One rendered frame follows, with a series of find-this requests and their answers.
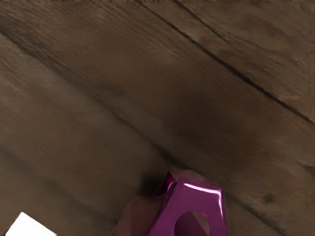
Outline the magenta faceted mug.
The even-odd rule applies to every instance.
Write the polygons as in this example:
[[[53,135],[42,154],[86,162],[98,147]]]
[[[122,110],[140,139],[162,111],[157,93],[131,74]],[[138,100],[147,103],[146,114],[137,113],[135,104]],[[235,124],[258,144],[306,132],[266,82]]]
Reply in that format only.
[[[171,166],[156,193],[127,204],[111,236],[229,236],[223,189]]]

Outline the white angular block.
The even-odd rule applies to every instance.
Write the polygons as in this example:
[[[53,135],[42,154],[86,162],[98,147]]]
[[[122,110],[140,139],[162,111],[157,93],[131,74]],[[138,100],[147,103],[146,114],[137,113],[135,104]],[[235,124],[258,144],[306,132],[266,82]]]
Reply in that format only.
[[[57,236],[57,234],[24,212],[20,212],[4,236]]]

